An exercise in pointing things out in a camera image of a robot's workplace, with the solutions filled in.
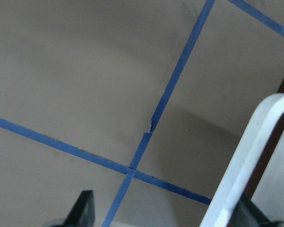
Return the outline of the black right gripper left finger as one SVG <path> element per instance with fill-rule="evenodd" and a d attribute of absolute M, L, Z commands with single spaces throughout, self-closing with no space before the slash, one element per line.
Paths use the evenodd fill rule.
<path fill-rule="evenodd" d="M 93 227 L 94 224 L 94 191 L 84 190 L 80 193 L 66 219 L 47 222 L 44 227 Z"/>

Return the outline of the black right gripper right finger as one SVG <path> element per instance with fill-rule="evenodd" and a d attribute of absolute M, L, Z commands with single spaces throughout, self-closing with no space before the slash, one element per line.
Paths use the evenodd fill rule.
<path fill-rule="evenodd" d="M 283 220 L 269 220 L 246 196 L 241 196 L 234 210 L 235 227 L 284 227 Z"/>

